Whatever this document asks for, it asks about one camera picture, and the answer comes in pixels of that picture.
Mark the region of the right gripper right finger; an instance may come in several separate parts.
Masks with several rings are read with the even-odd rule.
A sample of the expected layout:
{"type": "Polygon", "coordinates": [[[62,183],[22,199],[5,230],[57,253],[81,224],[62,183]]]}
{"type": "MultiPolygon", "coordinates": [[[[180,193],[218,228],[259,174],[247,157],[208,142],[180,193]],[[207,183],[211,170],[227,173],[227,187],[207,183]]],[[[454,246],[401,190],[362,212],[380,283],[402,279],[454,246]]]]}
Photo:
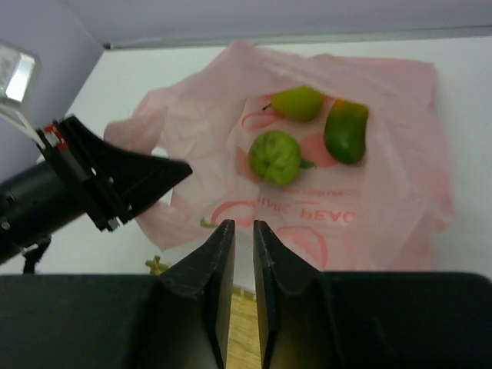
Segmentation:
{"type": "Polygon", "coordinates": [[[323,275],[287,248],[266,221],[253,227],[263,368],[342,368],[323,275]]]}

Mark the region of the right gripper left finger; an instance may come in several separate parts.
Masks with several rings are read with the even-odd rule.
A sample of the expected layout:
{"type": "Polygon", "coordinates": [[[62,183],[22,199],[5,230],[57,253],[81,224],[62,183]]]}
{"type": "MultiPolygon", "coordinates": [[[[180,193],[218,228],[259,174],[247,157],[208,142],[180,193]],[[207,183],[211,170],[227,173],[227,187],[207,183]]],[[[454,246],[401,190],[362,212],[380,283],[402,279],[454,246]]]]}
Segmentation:
{"type": "Polygon", "coordinates": [[[157,367],[226,367],[234,256],[235,222],[225,220],[158,277],[157,367]]]}

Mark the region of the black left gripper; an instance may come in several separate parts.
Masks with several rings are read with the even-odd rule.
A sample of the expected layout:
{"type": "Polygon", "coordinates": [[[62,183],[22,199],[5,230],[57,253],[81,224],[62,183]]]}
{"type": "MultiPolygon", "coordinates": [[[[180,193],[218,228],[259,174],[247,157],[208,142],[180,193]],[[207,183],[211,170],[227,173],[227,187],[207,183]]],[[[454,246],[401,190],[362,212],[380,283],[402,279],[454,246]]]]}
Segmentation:
{"type": "Polygon", "coordinates": [[[113,231],[191,176],[189,163],[117,148],[74,115],[57,124],[59,172],[43,161],[1,183],[1,262],[38,262],[52,234],[84,213],[113,231]]]}

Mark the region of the pink plastic bag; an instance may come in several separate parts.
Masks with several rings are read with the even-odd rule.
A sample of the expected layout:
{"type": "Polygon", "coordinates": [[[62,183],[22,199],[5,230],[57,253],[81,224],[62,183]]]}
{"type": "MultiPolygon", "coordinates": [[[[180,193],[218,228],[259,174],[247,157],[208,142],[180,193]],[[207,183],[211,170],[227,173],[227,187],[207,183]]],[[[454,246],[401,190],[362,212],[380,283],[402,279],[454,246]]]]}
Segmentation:
{"type": "Polygon", "coordinates": [[[138,153],[160,147],[191,166],[169,202],[138,217],[162,249],[206,236],[226,219],[245,233],[262,220],[321,270],[423,270],[431,233],[454,216],[436,84],[434,66],[422,61],[303,57],[234,42],[202,71],[147,93],[104,138],[138,153]],[[326,96],[315,119],[265,108],[273,94],[301,86],[326,96]],[[336,99],[369,109],[366,151],[355,165],[336,161],[324,145],[336,99]],[[284,187],[260,181],[248,164],[253,140],[273,130],[291,135],[317,165],[284,187]]]}

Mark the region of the green fake guava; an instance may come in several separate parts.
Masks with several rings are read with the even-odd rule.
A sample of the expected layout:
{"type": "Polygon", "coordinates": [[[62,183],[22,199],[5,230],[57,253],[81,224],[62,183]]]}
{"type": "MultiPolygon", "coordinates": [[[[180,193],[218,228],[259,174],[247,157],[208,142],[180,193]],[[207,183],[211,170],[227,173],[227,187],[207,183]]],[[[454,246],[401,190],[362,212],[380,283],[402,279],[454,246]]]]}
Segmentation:
{"type": "Polygon", "coordinates": [[[253,140],[248,164],[260,181],[278,187],[295,181],[302,169],[317,167],[302,156],[301,146],[291,135],[279,130],[263,132],[253,140]]]}

